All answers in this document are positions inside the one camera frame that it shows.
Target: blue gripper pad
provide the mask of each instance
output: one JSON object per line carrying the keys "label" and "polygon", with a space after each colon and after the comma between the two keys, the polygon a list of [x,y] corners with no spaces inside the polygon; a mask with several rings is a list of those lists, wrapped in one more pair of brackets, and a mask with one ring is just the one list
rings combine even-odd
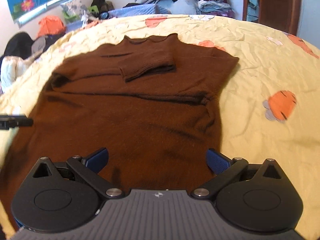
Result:
{"label": "blue gripper pad", "polygon": [[82,164],[98,174],[109,161],[109,152],[106,148],[101,148],[98,151],[90,154],[82,160]]}
{"label": "blue gripper pad", "polygon": [[214,149],[207,150],[206,155],[207,165],[216,174],[224,172],[232,165],[232,160]]}

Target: pink lotus flower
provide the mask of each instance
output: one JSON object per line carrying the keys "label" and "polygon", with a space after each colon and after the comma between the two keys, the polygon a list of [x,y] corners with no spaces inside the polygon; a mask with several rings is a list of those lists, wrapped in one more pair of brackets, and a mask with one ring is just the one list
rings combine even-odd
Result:
{"label": "pink lotus flower", "polygon": [[33,0],[24,0],[21,3],[21,9],[23,11],[30,11],[34,6],[35,6],[35,3],[33,2]]}

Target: orange bag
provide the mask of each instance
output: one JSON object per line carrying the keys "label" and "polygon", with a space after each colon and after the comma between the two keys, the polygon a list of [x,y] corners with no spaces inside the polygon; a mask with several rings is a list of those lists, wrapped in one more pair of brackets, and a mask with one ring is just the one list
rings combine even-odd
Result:
{"label": "orange bag", "polygon": [[39,22],[40,30],[37,38],[44,35],[54,35],[66,31],[62,20],[57,16],[46,16]]}

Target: orange print on bed sheet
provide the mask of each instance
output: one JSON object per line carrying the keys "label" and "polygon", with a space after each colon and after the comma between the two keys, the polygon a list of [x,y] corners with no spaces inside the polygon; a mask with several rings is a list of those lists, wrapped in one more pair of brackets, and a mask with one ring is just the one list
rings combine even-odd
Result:
{"label": "orange print on bed sheet", "polygon": [[271,121],[284,122],[292,114],[296,104],[297,99],[294,93],[285,90],[279,91],[263,102],[263,106],[267,109],[265,116]]}
{"label": "orange print on bed sheet", "polygon": [[207,47],[207,48],[217,48],[217,49],[221,49],[223,51],[226,51],[226,49],[224,47],[219,47],[219,46],[215,45],[212,41],[208,41],[208,40],[199,42],[198,46]]}
{"label": "orange print on bed sheet", "polygon": [[294,36],[294,35],[292,35],[292,34],[287,34],[287,36],[288,36],[288,38],[289,38],[294,44],[298,45],[298,46],[299,46],[300,48],[302,48],[306,53],[309,53],[311,56],[319,59],[319,56],[316,55],[316,54],[314,54],[313,51],[312,51],[312,49],[310,49],[310,48],[308,47],[308,45],[305,44],[305,42],[304,42],[301,38],[299,38],[299,37],[297,37],[297,36]]}
{"label": "orange print on bed sheet", "polygon": [[160,22],[163,22],[167,18],[168,18],[167,16],[150,17],[150,18],[146,19],[146,26],[148,28],[155,28],[159,25]]}

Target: light blue wall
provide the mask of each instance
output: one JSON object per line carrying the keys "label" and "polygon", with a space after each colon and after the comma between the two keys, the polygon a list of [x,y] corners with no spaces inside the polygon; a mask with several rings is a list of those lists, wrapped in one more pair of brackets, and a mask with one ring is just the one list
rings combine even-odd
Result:
{"label": "light blue wall", "polygon": [[320,49],[320,0],[302,0],[298,36]]}

